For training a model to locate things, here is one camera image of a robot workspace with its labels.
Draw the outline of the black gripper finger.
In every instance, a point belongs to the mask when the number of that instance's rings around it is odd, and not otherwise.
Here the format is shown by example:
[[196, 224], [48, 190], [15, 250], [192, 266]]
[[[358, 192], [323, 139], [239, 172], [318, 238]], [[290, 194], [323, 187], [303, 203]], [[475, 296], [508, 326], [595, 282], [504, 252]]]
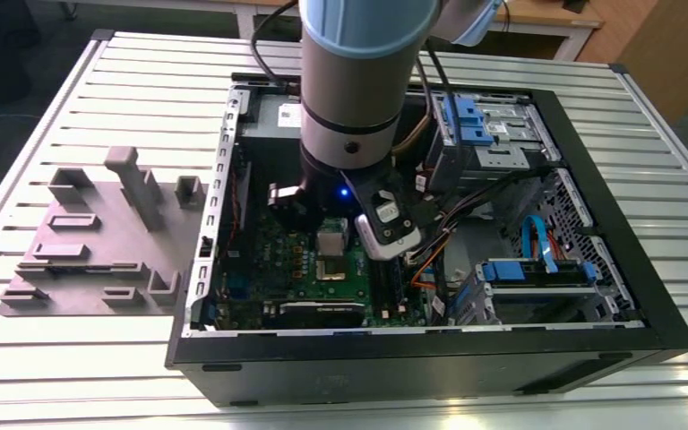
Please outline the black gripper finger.
[[270, 184], [268, 208], [290, 232], [315, 233], [320, 227], [320, 205], [300, 185]]

